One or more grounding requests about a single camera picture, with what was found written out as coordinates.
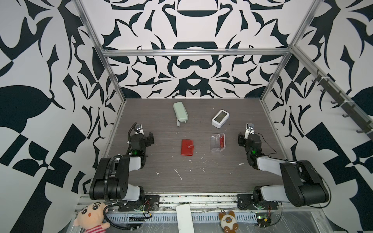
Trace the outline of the red leather card holder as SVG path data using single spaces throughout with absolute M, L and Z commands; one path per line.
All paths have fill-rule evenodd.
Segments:
M 182 139 L 181 155 L 192 156 L 194 154 L 194 142 L 190 139 Z

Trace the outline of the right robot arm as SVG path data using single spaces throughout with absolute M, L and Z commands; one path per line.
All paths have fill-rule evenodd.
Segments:
M 274 158 L 262 152 L 259 133 L 238 135 L 238 145 L 245 148 L 248 164 L 261 171 L 282 178 L 281 185 L 257 186 L 253 191 L 253 202 L 291 203 L 295 207 L 325 204 L 331 201 L 331 191 L 321 175 L 307 160 L 290 161 Z

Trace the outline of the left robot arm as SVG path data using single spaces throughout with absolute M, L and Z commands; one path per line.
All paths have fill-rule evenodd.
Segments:
M 129 183 L 129 173 L 144 168 L 146 148 L 154 144 L 154 135 L 138 133 L 130 140 L 127 154 L 100 160 L 89 190 L 92 200 L 144 202 L 143 188 Z

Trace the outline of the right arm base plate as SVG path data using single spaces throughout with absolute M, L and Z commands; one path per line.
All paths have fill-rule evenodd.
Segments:
M 281 208 L 278 202 L 255 201 L 253 194 L 238 194 L 237 208 L 240 210 L 277 210 Z

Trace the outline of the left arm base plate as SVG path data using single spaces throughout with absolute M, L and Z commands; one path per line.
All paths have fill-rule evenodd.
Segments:
M 145 195 L 140 197 L 138 201 L 129 201 L 127 204 L 118 208 L 120 212 L 131 211 L 153 211 L 159 208 L 160 196 L 159 195 Z

